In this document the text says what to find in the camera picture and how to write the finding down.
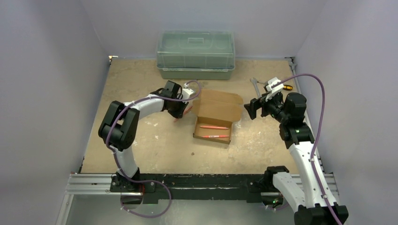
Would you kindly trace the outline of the red pen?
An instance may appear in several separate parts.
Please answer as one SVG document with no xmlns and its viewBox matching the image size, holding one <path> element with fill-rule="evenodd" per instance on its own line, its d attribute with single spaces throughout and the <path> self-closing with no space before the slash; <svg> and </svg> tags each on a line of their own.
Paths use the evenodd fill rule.
<svg viewBox="0 0 398 225">
<path fill-rule="evenodd" d="M 201 136 L 202 138 L 214 138 L 214 139 L 219 139 L 219 138 L 229 138 L 229 135 L 204 135 Z"/>
<path fill-rule="evenodd" d="M 186 109 L 184 110 L 183 114 L 182 114 L 182 117 L 181 117 L 181 118 L 175 118 L 175 119 L 173 120 L 173 122 L 177 122 L 179 119 L 182 119 L 187 113 L 189 113 L 189 112 L 191 111 L 191 109 L 192 109 L 192 106 L 189 106 L 188 108 L 186 108 Z"/>
<path fill-rule="evenodd" d="M 201 125 L 199 128 L 202 129 L 217 129 L 217 130 L 228 130 L 228 127 L 220 127 L 220 126 L 207 126 L 207 125 Z"/>
</svg>

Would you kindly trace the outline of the brown cardboard box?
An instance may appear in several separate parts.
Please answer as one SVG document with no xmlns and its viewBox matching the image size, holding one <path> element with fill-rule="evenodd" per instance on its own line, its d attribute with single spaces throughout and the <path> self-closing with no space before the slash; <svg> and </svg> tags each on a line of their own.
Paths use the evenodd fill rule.
<svg viewBox="0 0 398 225">
<path fill-rule="evenodd" d="M 192 102 L 192 113 L 197 116 L 193 138 L 230 144 L 233 125 L 241 120 L 243 99 L 236 93 L 202 89 Z M 202 129 L 201 125 L 228 127 L 228 130 Z M 229 138 L 202 138 L 204 135 L 229 135 Z"/>
</svg>

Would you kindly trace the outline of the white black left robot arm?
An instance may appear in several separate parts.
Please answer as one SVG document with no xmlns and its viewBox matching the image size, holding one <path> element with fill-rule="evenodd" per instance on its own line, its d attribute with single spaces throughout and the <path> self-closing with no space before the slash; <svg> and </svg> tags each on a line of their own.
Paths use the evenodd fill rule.
<svg viewBox="0 0 398 225">
<path fill-rule="evenodd" d="M 173 118 L 180 119 L 195 91 L 189 84 L 183 86 L 167 81 L 163 88 L 150 92 L 146 97 L 127 103 L 113 101 L 98 130 L 99 137 L 113 154 L 122 186 L 129 192 L 136 191 L 142 181 L 139 178 L 132 144 L 135 141 L 138 122 L 153 113 L 167 111 Z"/>
</svg>

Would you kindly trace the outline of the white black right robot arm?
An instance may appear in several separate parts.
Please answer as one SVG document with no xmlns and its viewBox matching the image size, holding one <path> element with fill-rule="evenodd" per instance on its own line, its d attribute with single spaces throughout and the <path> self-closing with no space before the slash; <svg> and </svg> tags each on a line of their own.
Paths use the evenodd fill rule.
<svg viewBox="0 0 398 225">
<path fill-rule="evenodd" d="M 297 225 L 342 225 L 349 216 L 346 206 L 339 205 L 332 194 L 318 161 L 315 139 L 310 127 L 304 122 L 306 98 L 292 92 L 283 97 L 277 93 L 266 100 L 263 95 L 245 104 L 250 118 L 271 116 L 280 123 L 280 137 L 297 166 L 302 187 L 292 179 L 285 166 L 268 167 L 263 184 L 270 191 L 278 190 L 294 212 Z"/>
</svg>

